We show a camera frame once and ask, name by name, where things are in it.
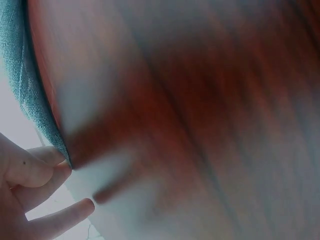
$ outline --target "finger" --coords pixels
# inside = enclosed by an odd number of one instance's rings
[[[53,167],[0,133],[0,179],[25,187],[40,187],[51,179],[53,172]]]
[[[85,220],[94,210],[94,203],[86,198],[64,210],[31,220],[29,223],[35,234],[35,239],[54,239]]]
[[[51,167],[57,166],[65,160],[65,156],[53,146],[41,146],[27,151]]]
[[[17,186],[12,194],[20,202],[25,213],[47,200],[70,176],[71,168],[63,162],[54,168],[52,178],[43,186],[30,188]]]

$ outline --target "hand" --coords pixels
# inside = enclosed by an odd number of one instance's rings
[[[93,213],[94,204],[84,199],[57,213],[27,220],[25,213],[48,199],[70,176],[64,159],[53,147],[23,150],[0,133],[0,239],[51,240]]]

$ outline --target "wood grain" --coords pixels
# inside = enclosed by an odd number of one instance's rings
[[[319,239],[316,0],[29,0],[76,199],[117,240]]]

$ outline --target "brown wooden furniture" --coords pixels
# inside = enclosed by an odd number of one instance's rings
[[[319,1],[28,13],[68,186],[106,240],[319,239]]]

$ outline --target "teal fabric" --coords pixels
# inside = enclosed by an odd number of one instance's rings
[[[0,0],[0,54],[23,113],[67,159],[68,153],[37,74],[27,36],[24,0]]]

